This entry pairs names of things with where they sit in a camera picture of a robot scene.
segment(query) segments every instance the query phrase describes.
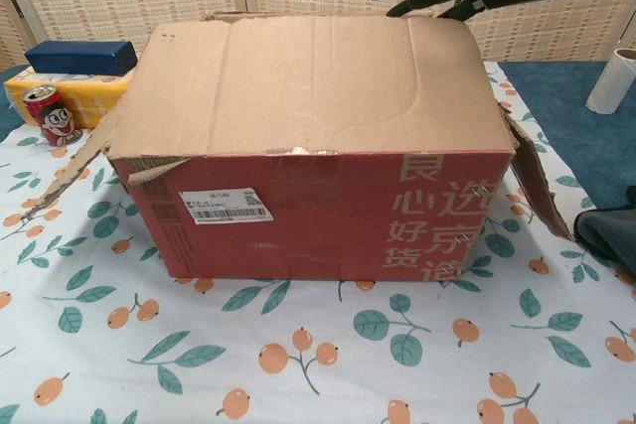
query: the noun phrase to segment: white cardboard tube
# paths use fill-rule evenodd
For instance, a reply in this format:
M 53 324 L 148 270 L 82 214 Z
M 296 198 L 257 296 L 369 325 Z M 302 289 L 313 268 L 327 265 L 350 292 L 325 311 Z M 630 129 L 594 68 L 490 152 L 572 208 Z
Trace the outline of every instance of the white cardboard tube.
M 596 113 L 613 113 L 635 78 L 636 50 L 615 50 L 585 105 Z

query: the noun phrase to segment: soda can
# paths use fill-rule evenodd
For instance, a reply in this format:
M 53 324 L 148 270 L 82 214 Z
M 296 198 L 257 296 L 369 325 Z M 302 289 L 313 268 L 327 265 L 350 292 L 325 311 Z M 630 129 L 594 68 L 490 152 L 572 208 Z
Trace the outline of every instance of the soda can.
M 53 84 L 41 84 L 22 95 L 24 105 L 35 119 L 52 146 L 65 146 L 81 138 L 73 115 L 62 103 Z

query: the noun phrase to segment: fruit pattern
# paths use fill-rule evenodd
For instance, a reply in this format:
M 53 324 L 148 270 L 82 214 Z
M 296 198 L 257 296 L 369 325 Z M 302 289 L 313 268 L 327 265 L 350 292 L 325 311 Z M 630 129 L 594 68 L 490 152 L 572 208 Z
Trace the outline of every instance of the fruit pattern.
M 489 72 L 571 223 L 591 201 Z M 454 282 L 175 279 L 103 157 L 23 218 L 80 145 L 35 131 L 0 144 L 0 424 L 634 423 L 636 280 L 510 172 Z

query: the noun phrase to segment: blue box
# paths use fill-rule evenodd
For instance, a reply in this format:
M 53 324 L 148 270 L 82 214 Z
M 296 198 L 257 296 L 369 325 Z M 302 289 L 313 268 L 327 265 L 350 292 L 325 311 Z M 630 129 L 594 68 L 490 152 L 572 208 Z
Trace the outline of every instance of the blue box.
M 24 56 L 38 73 L 123 76 L 137 65 L 135 49 L 130 42 L 47 40 Z

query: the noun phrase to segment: yellow box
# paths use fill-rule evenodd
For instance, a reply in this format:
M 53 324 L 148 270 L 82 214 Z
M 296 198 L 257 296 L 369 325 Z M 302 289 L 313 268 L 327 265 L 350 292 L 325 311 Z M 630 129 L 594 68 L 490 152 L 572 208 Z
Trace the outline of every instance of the yellow box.
M 128 89 L 134 69 L 124 76 L 99 74 L 35 73 L 31 67 L 5 81 L 7 98 L 29 124 L 37 125 L 24 105 L 22 95 L 29 88 L 53 83 L 60 92 L 64 105 L 73 114 L 76 127 L 92 129 L 103 115 L 115 107 L 117 100 Z

